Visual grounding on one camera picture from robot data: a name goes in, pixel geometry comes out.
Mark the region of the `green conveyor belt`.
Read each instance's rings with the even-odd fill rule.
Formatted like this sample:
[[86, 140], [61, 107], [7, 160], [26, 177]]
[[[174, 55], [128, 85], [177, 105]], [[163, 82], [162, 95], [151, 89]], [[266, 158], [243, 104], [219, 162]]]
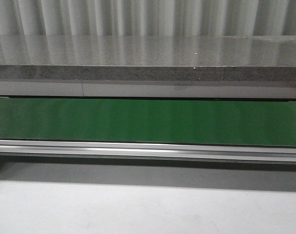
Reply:
[[296, 163], [296, 101], [0, 97], [0, 155]]

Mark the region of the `white pleated curtain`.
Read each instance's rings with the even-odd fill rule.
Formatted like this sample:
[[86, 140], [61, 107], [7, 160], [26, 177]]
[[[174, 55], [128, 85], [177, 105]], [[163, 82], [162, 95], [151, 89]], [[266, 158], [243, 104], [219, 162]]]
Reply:
[[0, 35], [296, 36], [296, 0], [0, 0]]

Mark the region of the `grey stone counter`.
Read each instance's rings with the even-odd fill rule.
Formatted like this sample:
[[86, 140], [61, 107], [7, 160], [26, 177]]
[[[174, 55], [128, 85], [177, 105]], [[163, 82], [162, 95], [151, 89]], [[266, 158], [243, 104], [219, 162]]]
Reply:
[[0, 35], [0, 97], [296, 100], [296, 36]]

